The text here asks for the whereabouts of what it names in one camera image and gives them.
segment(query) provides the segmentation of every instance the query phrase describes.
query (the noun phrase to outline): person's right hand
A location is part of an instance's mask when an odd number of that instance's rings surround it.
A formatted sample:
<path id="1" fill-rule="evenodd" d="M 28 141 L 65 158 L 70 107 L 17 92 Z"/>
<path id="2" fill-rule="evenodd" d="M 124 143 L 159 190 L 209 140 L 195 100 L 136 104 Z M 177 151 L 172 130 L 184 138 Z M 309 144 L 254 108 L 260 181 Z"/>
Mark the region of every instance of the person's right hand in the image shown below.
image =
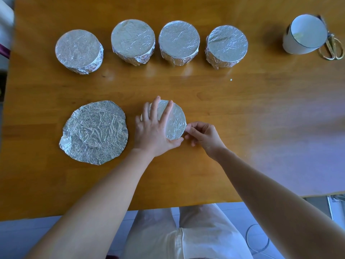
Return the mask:
<path id="1" fill-rule="evenodd" d="M 222 148 L 226 148 L 212 124 L 192 122 L 186 126 L 186 132 L 188 134 L 185 139 L 192 139 L 192 146 L 200 143 L 207 155 L 214 160 L 217 152 Z"/>

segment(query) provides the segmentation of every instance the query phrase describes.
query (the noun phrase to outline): foil-wrapped container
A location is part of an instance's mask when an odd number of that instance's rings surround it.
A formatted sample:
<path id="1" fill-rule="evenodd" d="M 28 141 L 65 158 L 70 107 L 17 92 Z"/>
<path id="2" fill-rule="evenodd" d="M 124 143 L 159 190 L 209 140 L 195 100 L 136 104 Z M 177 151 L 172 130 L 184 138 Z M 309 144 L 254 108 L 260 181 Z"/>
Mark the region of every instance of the foil-wrapped container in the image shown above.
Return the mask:
<path id="1" fill-rule="evenodd" d="M 55 46 L 59 62 L 78 74 L 96 71 L 103 61 L 103 46 L 95 35 L 85 30 L 71 30 Z"/>
<path id="2" fill-rule="evenodd" d="M 125 113 L 112 101 L 99 101 L 72 113 L 59 146 L 77 161 L 100 165 L 118 157 L 127 140 Z"/>
<path id="3" fill-rule="evenodd" d="M 138 66 L 147 63 L 155 49 L 156 39 L 151 27 L 140 20 L 120 22 L 111 33 L 111 46 L 124 61 Z"/>
<path id="4" fill-rule="evenodd" d="M 234 26 L 219 26 L 206 38 L 206 60 L 215 69 L 234 66 L 247 50 L 246 36 Z"/>
<path id="5" fill-rule="evenodd" d="M 157 119 L 160 120 L 160 118 L 162 117 L 162 114 L 166 108 L 166 106 L 168 105 L 168 100 L 160 100 L 158 103 L 158 109 L 157 109 Z M 169 118 L 167 121 L 167 126 L 165 128 L 165 135 L 167 137 L 167 139 L 170 140 L 175 140 L 175 139 L 179 139 L 185 129 L 186 129 L 187 123 L 186 123 L 186 117 L 185 114 L 183 113 L 181 107 L 179 107 L 177 104 L 174 103 L 171 112 L 169 114 Z"/>
<path id="6" fill-rule="evenodd" d="M 162 28 L 158 43 L 164 59 L 173 66 L 184 65 L 197 55 L 200 36 L 190 23 L 173 21 Z"/>

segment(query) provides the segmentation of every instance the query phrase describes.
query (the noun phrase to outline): hand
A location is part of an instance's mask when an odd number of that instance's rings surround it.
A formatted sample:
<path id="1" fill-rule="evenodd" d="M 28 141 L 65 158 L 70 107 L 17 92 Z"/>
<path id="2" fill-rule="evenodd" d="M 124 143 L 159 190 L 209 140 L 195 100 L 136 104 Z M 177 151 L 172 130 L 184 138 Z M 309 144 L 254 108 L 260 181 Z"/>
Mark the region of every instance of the hand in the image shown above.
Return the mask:
<path id="1" fill-rule="evenodd" d="M 134 149 L 140 149 L 147 152 L 152 158 L 159 156 L 166 151 L 179 147 L 183 141 L 183 137 L 176 140 L 169 140 L 165 135 L 165 127 L 167 125 L 168 117 L 173 108 L 173 101 L 169 101 L 162 117 L 158 121 L 157 108 L 160 97 L 157 96 L 151 105 L 151 112 L 149 116 L 149 103 L 144 104 L 142 111 L 142 121 L 139 116 L 135 117 L 135 143 Z"/>
<path id="2" fill-rule="evenodd" d="M 212 124 L 192 122 L 186 126 L 185 139 L 192 139 L 192 146 L 200 143 L 206 154 L 213 160 L 216 159 L 219 149 L 226 148 Z"/>

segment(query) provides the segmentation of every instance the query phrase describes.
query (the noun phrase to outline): crumpled foil sheet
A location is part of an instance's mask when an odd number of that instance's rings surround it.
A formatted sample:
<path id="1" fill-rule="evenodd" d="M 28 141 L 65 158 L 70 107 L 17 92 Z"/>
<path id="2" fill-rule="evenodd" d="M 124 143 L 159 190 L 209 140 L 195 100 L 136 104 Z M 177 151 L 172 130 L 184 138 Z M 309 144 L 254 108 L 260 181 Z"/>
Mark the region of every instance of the crumpled foil sheet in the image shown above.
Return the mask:
<path id="1" fill-rule="evenodd" d="M 159 101 L 158 109 L 157 109 L 158 120 L 160 120 L 160 118 L 162 117 L 162 114 L 168 102 L 169 102 L 168 100 Z M 150 104 L 150 107 L 149 107 L 149 116 L 151 112 L 151 105 L 152 103 Z M 183 113 L 181 107 L 179 107 L 177 104 L 174 103 L 171 109 L 171 112 L 169 114 L 167 126 L 165 128 L 165 135 L 167 139 L 170 139 L 170 140 L 179 139 L 183 135 L 186 129 L 186 126 L 187 126 L 187 123 L 186 123 L 185 114 Z"/>
<path id="2" fill-rule="evenodd" d="M 72 113 L 59 146 L 77 161 L 101 165 L 118 157 L 127 140 L 125 113 L 112 101 L 99 101 Z"/>
<path id="3" fill-rule="evenodd" d="M 200 36 L 190 23 L 172 21 L 160 31 L 158 43 L 165 60 L 173 66 L 184 65 L 197 55 Z"/>
<path id="4" fill-rule="evenodd" d="M 246 36 L 234 26 L 219 26 L 206 38 L 206 60 L 215 69 L 234 66 L 247 50 Z"/>
<path id="5" fill-rule="evenodd" d="M 138 66 L 147 63 L 155 49 L 156 38 L 151 27 L 140 20 L 120 22 L 111 33 L 111 46 L 124 61 Z"/>
<path id="6" fill-rule="evenodd" d="M 78 74 L 96 71 L 103 61 L 103 46 L 85 30 L 71 30 L 58 39 L 55 54 L 59 62 Z"/>

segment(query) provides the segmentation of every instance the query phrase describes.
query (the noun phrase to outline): person's left hand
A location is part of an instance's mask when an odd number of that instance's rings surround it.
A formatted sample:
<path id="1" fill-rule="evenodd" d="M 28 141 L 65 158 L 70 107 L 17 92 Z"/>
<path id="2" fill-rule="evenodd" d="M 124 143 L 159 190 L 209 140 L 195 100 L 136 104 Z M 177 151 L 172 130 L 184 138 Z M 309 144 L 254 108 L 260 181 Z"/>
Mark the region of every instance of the person's left hand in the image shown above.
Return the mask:
<path id="1" fill-rule="evenodd" d="M 165 127 L 168 121 L 170 111 L 174 105 L 173 101 L 169 101 L 162 117 L 158 121 L 157 109 L 160 96 L 153 100 L 149 116 L 149 103 L 144 104 L 142 111 L 142 121 L 139 116 L 135 117 L 135 143 L 134 149 L 147 151 L 153 157 L 159 156 L 166 151 L 179 147 L 183 141 L 183 137 L 176 140 L 169 140 L 165 135 Z"/>

